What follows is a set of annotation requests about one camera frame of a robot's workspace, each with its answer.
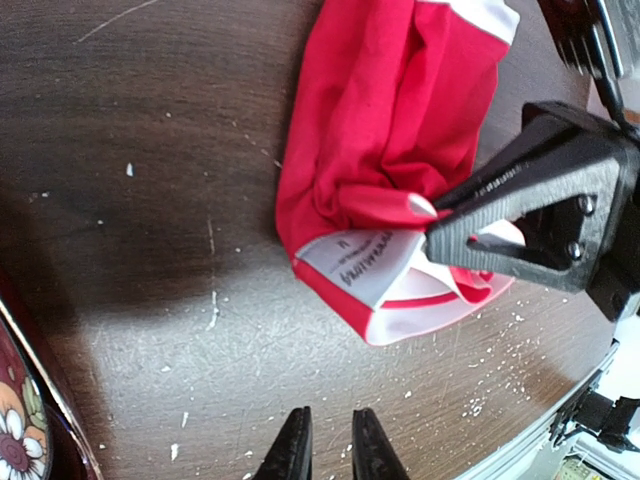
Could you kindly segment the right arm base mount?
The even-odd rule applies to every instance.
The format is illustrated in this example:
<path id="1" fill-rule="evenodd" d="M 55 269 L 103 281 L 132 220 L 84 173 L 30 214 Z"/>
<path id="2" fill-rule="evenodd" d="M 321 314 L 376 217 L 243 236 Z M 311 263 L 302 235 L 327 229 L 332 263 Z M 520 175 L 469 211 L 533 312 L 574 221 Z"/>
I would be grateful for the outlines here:
<path id="1" fill-rule="evenodd" d="M 588 388 L 559 409 L 549 440 L 553 446 L 560 446 L 569 438 L 586 433 L 614 453 L 638 453 L 639 444 L 630 438 L 631 423 L 638 413 L 638 399 L 611 400 Z"/>

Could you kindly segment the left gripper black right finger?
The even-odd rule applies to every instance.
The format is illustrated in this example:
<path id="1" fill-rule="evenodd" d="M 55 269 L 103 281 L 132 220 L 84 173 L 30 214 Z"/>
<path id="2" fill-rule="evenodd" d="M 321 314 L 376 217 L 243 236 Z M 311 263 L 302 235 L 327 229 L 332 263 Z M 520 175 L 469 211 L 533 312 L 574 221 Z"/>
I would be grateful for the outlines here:
<path id="1" fill-rule="evenodd" d="M 352 445 L 354 479 L 409 479 L 373 409 L 353 412 Z"/>

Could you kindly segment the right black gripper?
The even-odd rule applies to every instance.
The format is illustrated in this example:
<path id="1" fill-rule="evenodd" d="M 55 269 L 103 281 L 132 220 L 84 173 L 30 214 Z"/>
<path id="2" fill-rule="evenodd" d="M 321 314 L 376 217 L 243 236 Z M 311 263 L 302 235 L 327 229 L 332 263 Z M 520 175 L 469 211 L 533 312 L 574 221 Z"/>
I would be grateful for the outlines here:
<path id="1" fill-rule="evenodd" d="M 521 133 L 435 206 L 451 213 L 426 232 L 432 262 L 566 291 L 589 283 L 609 321 L 639 313 L 639 168 L 613 123 L 527 103 Z"/>

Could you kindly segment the large dark red tray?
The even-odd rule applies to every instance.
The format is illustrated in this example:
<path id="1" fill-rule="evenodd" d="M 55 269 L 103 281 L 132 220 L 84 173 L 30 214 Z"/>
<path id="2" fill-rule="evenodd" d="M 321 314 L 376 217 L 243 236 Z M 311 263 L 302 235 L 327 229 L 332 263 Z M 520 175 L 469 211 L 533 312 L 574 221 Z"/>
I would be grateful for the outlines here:
<path id="1" fill-rule="evenodd" d="M 51 474 L 47 479 L 104 477 L 82 427 L 67 379 L 29 310 L 6 275 L 1 276 L 1 325 L 28 357 L 49 422 Z"/>

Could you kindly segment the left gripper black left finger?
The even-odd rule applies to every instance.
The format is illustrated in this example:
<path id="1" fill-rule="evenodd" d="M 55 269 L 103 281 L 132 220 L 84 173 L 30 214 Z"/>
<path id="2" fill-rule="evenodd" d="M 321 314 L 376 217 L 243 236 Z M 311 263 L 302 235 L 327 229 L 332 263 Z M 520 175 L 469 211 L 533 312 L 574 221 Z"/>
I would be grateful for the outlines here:
<path id="1" fill-rule="evenodd" d="M 293 409 L 254 475 L 255 480 L 312 478 L 312 414 L 309 406 Z"/>

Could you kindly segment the red floral plate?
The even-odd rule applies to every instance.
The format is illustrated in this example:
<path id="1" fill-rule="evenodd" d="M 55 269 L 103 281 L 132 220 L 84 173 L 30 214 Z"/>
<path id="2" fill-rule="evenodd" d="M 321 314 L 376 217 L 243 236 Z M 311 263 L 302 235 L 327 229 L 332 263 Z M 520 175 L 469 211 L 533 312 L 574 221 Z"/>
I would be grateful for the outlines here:
<path id="1" fill-rule="evenodd" d="M 1 325 L 1 477 L 50 477 L 51 435 L 32 365 L 11 331 Z"/>

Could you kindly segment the red white underwear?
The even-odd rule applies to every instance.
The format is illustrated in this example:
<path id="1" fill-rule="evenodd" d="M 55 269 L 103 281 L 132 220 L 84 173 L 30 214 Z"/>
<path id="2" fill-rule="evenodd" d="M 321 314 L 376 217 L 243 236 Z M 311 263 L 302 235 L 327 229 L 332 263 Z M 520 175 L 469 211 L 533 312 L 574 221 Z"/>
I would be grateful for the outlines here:
<path id="1" fill-rule="evenodd" d="M 428 259 L 472 171 L 520 21 L 502 1 L 327 1 L 306 44 L 276 198 L 295 275 L 385 346 L 462 320 L 512 278 Z"/>

